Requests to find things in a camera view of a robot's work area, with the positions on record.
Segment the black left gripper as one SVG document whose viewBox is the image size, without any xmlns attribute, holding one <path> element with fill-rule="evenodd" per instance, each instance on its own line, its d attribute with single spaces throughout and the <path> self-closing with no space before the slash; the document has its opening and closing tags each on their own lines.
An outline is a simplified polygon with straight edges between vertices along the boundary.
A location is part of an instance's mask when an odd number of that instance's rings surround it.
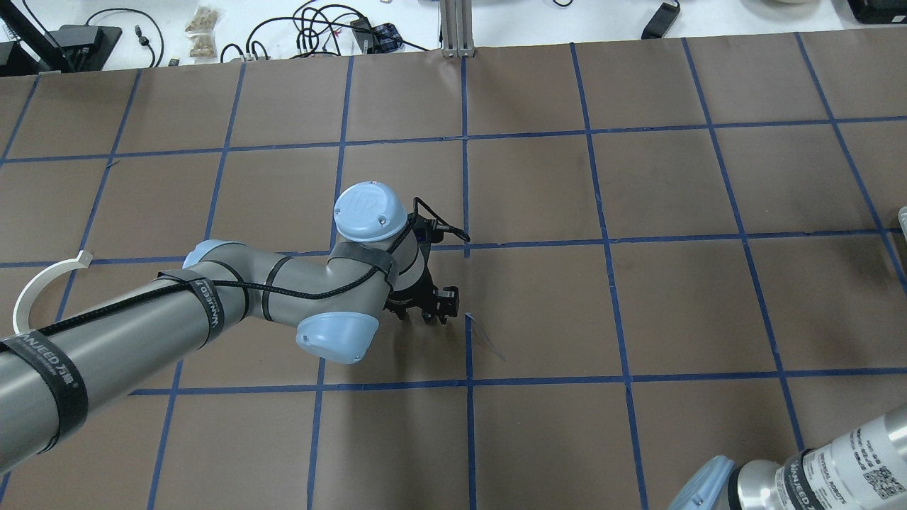
<svg viewBox="0 0 907 510">
<path fill-rule="evenodd" d="M 383 309 L 401 320 L 407 317 L 408 310 L 418 309 L 425 324 L 445 325 L 449 317 L 459 316 L 459 288 L 435 285 L 428 266 L 430 253 L 430 246 L 418 246 L 411 264 L 396 278 Z"/>
</svg>

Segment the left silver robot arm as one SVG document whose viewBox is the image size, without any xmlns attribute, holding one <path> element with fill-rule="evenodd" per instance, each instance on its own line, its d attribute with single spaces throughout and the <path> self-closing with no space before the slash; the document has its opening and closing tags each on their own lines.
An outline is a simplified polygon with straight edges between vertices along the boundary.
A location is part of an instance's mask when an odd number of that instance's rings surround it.
<svg viewBox="0 0 907 510">
<path fill-rule="evenodd" d="M 107 303 L 2 340 L 1 465 L 9 472 L 70 438 L 91 414 L 203 349 L 247 317 L 295 327 L 299 348 L 362 361 L 388 310 L 458 314 L 454 286 L 428 260 L 445 235 L 469 242 L 422 199 L 408 212 L 388 185 L 347 188 L 332 209 L 338 242 L 324 264 L 209 239 L 179 270 Z"/>
</svg>

